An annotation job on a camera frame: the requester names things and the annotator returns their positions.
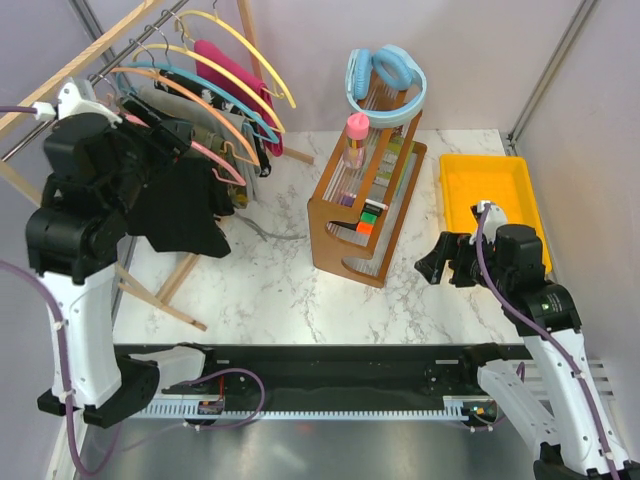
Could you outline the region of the yellow plastic tray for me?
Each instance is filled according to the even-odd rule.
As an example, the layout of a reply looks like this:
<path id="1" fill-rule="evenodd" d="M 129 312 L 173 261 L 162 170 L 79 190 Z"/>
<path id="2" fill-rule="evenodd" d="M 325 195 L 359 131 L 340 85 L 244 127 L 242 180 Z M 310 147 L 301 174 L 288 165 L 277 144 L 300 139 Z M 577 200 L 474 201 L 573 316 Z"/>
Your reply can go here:
<path id="1" fill-rule="evenodd" d="M 546 272 L 553 269 L 526 160 L 515 156 L 444 154 L 440 183 L 446 229 L 471 233 L 476 220 L 471 207 L 482 200 L 502 208 L 511 223 L 535 229 L 543 244 Z"/>

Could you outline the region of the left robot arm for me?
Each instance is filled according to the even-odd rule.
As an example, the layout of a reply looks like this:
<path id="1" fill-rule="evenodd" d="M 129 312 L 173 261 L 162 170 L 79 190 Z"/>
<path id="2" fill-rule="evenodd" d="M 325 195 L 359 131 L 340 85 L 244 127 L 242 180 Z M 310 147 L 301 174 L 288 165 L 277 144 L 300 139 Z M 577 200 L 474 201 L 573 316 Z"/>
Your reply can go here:
<path id="1" fill-rule="evenodd" d="M 119 355 L 113 344 L 112 287 L 126 217 L 143 189 L 191 145 L 191 125 L 143 112 L 130 121 L 102 106 L 57 122 L 44 140 L 52 172 L 26 225 L 29 265 L 47 294 L 54 382 L 40 410 L 108 428 L 186 382 L 208 393 L 219 369 L 202 351 L 176 346 Z"/>

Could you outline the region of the pink cap bottle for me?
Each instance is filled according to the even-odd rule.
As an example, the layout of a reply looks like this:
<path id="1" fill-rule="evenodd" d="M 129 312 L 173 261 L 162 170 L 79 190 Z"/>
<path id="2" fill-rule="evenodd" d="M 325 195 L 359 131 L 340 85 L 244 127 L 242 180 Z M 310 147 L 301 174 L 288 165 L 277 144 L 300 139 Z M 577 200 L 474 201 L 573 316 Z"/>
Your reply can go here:
<path id="1" fill-rule="evenodd" d="M 348 168 L 359 169 L 363 166 L 369 129 L 370 121 L 364 113 L 354 113 L 347 119 L 346 146 L 342 159 Z"/>

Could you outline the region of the pink hanger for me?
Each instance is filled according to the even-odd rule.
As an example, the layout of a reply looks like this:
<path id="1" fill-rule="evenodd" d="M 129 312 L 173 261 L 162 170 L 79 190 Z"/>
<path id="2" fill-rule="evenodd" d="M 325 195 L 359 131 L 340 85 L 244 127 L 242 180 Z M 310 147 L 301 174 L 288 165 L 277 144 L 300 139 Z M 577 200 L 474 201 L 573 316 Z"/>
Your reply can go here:
<path id="1" fill-rule="evenodd" d="M 247 185 L 228 161 L 192 139 L 192 124 L 186 120 L 169 117 L 149 125 L 141 118 L 126 113 L 120 116 L 119 122 L 112 121 L 111 128 L 141 138 L 149 156 L 151 177 L 167 172 L 189 150 L 194 149 L 214 164 L 211 172 L 217 180 L 234 186 Z"/>

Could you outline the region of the orange cube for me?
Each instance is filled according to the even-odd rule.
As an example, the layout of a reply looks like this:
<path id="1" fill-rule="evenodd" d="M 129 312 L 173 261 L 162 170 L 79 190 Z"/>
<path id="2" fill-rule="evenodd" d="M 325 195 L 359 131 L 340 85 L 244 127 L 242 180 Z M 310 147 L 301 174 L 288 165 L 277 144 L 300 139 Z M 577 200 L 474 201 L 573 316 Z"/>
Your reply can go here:
<path id="1" fill-rule="evenodd" d="M 359 222 L 356 227 L 356 231 L 361 234 L 370 235 L 373 230 L 373 225 L 365 222 Z"/>

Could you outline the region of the yellow hanger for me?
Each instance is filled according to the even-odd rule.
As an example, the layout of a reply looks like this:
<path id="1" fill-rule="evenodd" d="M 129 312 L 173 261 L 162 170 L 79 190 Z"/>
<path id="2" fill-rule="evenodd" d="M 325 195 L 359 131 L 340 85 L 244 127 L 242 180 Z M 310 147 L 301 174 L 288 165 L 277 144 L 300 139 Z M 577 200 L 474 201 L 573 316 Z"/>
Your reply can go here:
<path id="1" fill-rule="evenodd" d="M 178 14 L 178 18 L 182 19 L 186 16 L 198 16 L 204 18 L 221 28 L 223 28 L 226 32 L 231 34 L 236 40 L 238 40 L 250 53 L 250 55 L 256 60 L 256 62 L 266 69 L 266 71 L 270 74 L 272 80 L 275 82 L 275 90 L 269 91 L 272 95 L 276 96 L 278 99 L 286 99 L 291 108 L 296 109 L 297 103 L 291 94 L 288 86 L 278 74 L 276 69 L 271 65 L 271 63 L 262 55 L 262 53 L 256 48 L 256 46 L 251 43 L 243 34 L 239 33 L 235 28 L 231 25 L 223 21 L 219 18 L 217 14 L 207 13 L 200 10 L 186 10 L 182 11 Z"/>
<path id="2" fill-rule="evenodd" d="M 228 69 L 224 68 L 223 66 L 219 65 L 216 62 L 213 62 L 212 60 L 210 60 L 209 58 L 207 58 L 207 57 L 205 57 L 203 55 L 200 55 L 200 54 L 198 54 L 198 53 L 196 53 L 194 51 L 188 50 L 186 47 L 178 47 L 178 46 L 175 46 L 175 45 L 169 45 L 168 46 L 168 50 L 173 51 L 173 52 L 178 52 L 178 53 L 184 54 L 184 55 L 186 55 L 188 57 L 191 57 L 194 60 L 205 64 L 206 66 L 208 66 L 212 70 L 216 71 L 217 73 L 223 75 L 225 78 L 227 78 L 233 84 L 235 84 L 241 90 L 243 90 L 247 95 L 249 95 L 259 106 L 261 106 L 268 113 L 270 118 L 275 122 L 276 130 L 278 132 L 280 132 L 280 133 L 285 133 L 286 132 L 286 130 L 284 128 L 284 125 L 282 124 L 281 120 L 279 119 L 279 117 L 277 116 L 277 114 L 275 113 L 273 108 L 271 106 L 269 106 L 267 104 L 267 102 L 265 100 L 263 100 L 259 96 L 258 93 L 256 93 L 252 89 L 250 89 L 249 86 L 245 82 L 243 82 L 240 78 L 238 78 L 236 75 L 234 75 Z"/>

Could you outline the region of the light blue headphones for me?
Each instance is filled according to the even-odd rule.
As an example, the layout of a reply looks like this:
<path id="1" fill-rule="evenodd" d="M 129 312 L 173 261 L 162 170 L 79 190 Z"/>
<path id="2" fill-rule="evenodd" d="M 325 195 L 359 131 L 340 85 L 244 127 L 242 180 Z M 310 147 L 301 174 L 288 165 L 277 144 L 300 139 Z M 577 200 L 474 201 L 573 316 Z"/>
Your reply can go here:
<path id="1" fill-rule="evenodd" d="M 367 110 L 358 102 L 366 98 L 372 73 L 392 91 L 408 91 L 412 86 L 419 93 L 395 110 Z M 354 113 L 363 113 L 376 129 L 395 128 L 413 120 L 423 109 L 428 90 L 427 77 L 411 55 L 396 45 L 385 45 L 372 53 L 369 49 L 350 52 L 344 78 L 346 99 Z"/>

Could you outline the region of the orange hanger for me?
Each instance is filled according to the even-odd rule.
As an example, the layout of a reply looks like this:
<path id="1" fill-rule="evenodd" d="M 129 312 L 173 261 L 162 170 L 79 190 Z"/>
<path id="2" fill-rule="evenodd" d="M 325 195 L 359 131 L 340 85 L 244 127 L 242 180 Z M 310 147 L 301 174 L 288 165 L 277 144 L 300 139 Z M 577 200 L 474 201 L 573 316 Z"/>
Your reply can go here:
<path id="1" fill-rule="evenodd" d="M 247 163 L 251 163 L 253 165 L 256 166 L 260 166 L 260 162 L 259 162 L 259 158 L 257 157 L 257 154 L 255 152 L 255 150 L 251 147 L 251 145 L 249 144 L 249 142 L 246 140 L 246 138 L 242 135 L 242 133 L 235 128 L 235 126 L 230 123 L 221 113 L 219 110 L 214 109 L 210 104 L 206 103 L 202 98 L 196 96 L 193 92 L 189 91 L 188 89 L 184 88 L 183 86 L 177 84 L 176 82 L 161 76 L 159 73 L 155 72 L 155 71 L 151 71 L 148 69 L 144 69 L 144 68 L 132 68 L 132 67 L 115 67 L 111 70 L 112 73 L 133 73 L 133 74 L 139 74 L 142 76 L 145 76 L 147 78 L 150 78 L 154 81 L 158 81 L 160 83 L 164 83 L 169 87 L 174 88 L 175 90 L 179 91 L 180 93 L 182 93 L 183 95 L 185 95 L 192 104 L 199 104 L 202 108 L 204 108 L 210 116 L 213 116 L 214 118 L 216 118 L 222 125 L 224 125 L 237 139 L 238 141 L 243 145 L 244 149 L 246 150 L 246 152 L 249 154 L 250 158 L 244 158 L 244 157 L 240 157 L 240 160 L 243 160 Z"/>

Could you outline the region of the green cube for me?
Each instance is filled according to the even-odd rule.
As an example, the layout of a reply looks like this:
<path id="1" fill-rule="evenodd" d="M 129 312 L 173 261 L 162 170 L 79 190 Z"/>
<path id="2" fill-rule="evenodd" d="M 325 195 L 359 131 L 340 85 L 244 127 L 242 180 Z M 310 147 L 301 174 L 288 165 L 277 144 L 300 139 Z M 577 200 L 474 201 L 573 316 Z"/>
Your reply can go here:
<path id="1" fill-rule="evenodd" d="M 361 216 L 360 216 L 360 222 L 361 223 L 366 223 L 366 224 L 370 224 L 370 225 L 374 225 L 376 223 L 377 220 L 377 216 L 369 213 L 369 212 L 362 212 Z"/>

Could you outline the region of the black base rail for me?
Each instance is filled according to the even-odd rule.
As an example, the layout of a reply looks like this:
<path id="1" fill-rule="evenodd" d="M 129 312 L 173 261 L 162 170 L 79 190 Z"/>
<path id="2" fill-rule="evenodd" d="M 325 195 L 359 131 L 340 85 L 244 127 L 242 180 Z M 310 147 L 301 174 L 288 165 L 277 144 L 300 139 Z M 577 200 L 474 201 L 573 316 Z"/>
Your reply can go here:
<path id="1" fill-rule="evenodd" d="M 487 401 L 471 348 L 205 345 L 205 381 L 162 390 L 140 419 L 465 420 Z"/>

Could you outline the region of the grey trousers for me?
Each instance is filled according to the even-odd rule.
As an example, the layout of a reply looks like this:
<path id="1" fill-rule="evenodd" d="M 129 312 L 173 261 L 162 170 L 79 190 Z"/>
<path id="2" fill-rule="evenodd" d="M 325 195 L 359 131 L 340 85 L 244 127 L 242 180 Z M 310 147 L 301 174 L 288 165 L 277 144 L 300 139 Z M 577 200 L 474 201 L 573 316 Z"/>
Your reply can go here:
<path id="1" fill-rule="evenodd" d="M 260 164 L 255 165 L 251 160 L 250 154 L 255 152 L 254 140 L 242 132 L 244 120 L 239 115 L 219 110 L 220 115 L 245 141 L 241 141 L 220 119 L 198 102 L 150 86 L 140 86 L 137 92 L 143 101 L 163 113 L 191 121 L 194 125 L 221 136 L 224 142 L 227 142 L 226 153 L 233 156 L 236 170 L 247 182 L 247 203 L 258 200 L 257 180 Z"/>

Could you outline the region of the inner yellow hanger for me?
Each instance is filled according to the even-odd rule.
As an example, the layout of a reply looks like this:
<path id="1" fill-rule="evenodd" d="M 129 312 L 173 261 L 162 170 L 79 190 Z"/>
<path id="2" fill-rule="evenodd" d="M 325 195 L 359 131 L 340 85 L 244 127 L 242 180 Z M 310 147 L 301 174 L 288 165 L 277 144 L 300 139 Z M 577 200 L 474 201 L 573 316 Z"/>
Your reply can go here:
<path id="1" fill-rule="evenodd" d="M 184 55 L 186 55 L 188 57 L 191 57 L 194 60 L 205 64 L 206 66 L 208 66 L 212 70 L 216 71 L 217 73 L 223 75 L 225 78 L 227 78 L 233 84 L 235 84 L 241 90 L 243 90 L 247 95 L 249 95 L 259 106 L 261 106 L 268 113 L 270 118 L 275 122 L 276 130 L 278 132 L 280 132 L 280 133 L 285 133 L 286 132 L 286 130 L 284 128 L 284 125 L 282 124 L 281 120 L 279 119 L 279 117 L 277 116 L 277 114 L 275 113 L 273 108 L 271 106 L 269 106 L 267 104 L 267 102 L 265 100 L 263 100 L 259 96 L 258 93 L 256 93 L 252 89 L 250 89 L 249 86 L 245 82 L 243 82 L 240 78 L 238 78 L 236 75 L 234 75 L 228 69 L 224 68 L 223 66 L 219 65 L 216 62 L 213 62 L 212 60 L 210 60 L 209 58 L 207 58 L 207 57 L 205 57 L 203 55 L 200 55 L 200 54 L 198 54 L 198 53 L 196 53 L 194 51 L 188 50 L 186 47 L 178 47 L 178 46 L 175 46 L 175 45 L 169 45 L 168 46 L 168 50 L 173 51 L 173 52 L 178 52 L 178 53 L 184 54 Z"/>

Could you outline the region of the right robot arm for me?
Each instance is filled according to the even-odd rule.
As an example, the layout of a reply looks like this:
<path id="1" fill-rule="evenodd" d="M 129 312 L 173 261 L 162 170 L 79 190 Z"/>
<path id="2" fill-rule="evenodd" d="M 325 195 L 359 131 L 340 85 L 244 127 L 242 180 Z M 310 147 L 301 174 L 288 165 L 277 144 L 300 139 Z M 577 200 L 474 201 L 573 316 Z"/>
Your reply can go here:
<path id="1" fill-rule="evenodd" d="M 639 464 L 617 437 L 589 369 L 581 321 L 568 290 L 545 277 L 542 242 L 533 228 L 507 224 L 493 240 L 443 232 L 415 269 L 431 285 L 444 269 L 457 288 L 496 294 L 540 375 L 542 404 L 495 343 L 465 349 L 458 381 L 486 392 L 531 450 L 537 479 L 636 479 Z"/>

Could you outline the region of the wooden desk shelf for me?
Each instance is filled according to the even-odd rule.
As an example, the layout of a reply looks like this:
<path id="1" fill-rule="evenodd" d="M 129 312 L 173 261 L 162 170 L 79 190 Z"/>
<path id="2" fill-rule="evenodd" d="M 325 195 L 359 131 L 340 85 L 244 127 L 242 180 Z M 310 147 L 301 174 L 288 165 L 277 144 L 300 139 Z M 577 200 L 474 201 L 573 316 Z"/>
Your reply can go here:
<path id="1" fill-rule="evenodd" d="M 313 265 L 368 286 L 385 284 L 427 147 L 414 140 L 420 118 L 372 129 L 358 169 L 343 161 L 342 133 L 307 203 Z"/>

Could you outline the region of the green booklet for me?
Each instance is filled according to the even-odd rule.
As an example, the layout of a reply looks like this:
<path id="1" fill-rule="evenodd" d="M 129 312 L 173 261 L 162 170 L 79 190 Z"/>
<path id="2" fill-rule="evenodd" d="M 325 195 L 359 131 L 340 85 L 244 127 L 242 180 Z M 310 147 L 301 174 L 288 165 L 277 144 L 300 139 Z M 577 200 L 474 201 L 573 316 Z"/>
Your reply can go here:
<path id="1" fill-rule="evenodd" d="M 399 153 L 403 147 L 404 141 L 405 141 L 405 138 L 399 137 L 399 136 L 395 136 L 390 139 L 385 149 L 385 152 L 382 156 L 382 160 L 376 172 L 376 176 L 374 178 L 375 185 L 388 188 L 393 171 L 395 169 L 396 163 L 399 158 Z M 415 145 L 415 142 L 411 141 L 409 153 L 412 153 L 414 145 Z M 394 195 L 397 195 L 407 169 L 407 157 L 405 156 L 403 158 L 404 160 L 402 160 L 403 162 L 402 169 L 401 169 L 398 183 L 396 185 Z"/>

